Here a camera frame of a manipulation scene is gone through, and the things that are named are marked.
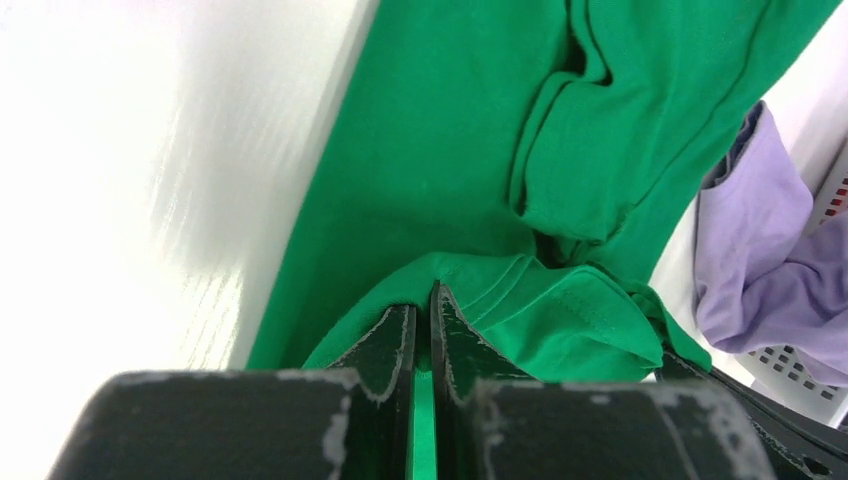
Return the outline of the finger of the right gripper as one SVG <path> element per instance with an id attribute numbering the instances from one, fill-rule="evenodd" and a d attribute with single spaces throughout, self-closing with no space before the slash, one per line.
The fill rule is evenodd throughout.
<path id="1" fill-rule="evenodd" d="M 744 408 L 778 479 L 847 480 L 847 435 L 788 409 L 718 369 L 666 350 L 660 381 L 703 380 L 728 391 Z"/>

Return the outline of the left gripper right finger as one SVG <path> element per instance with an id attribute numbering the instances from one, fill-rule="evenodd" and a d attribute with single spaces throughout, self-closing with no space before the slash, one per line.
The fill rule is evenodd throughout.
<path id="1" fill-rule="evenodd" d="M 441 281 L 430 293 L 429 322 L 438 477 L 484 479 L 484 441 L 474 420 L 475 385 L 533 377 L 483 338 Z"/>

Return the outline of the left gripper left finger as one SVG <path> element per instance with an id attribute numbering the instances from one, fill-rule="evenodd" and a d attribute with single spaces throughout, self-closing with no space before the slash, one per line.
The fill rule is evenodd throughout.
<path id="1" fill-rule="evenodd" d="M 330 364 L 358 375 L 348 410 L 343 479 L 410 476 L 417 312 L 414 305 L 387 308 Z"/>

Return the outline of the green t shirt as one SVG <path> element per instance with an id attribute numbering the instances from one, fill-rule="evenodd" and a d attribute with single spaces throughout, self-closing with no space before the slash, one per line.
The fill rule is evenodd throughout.
<path id="1" fill-rule="evenodd" d="M 252 368 L 324 368 L 435 282 L 545 381 L 709 367 L 649 280 L 833 1 L 384 1 Z"/>

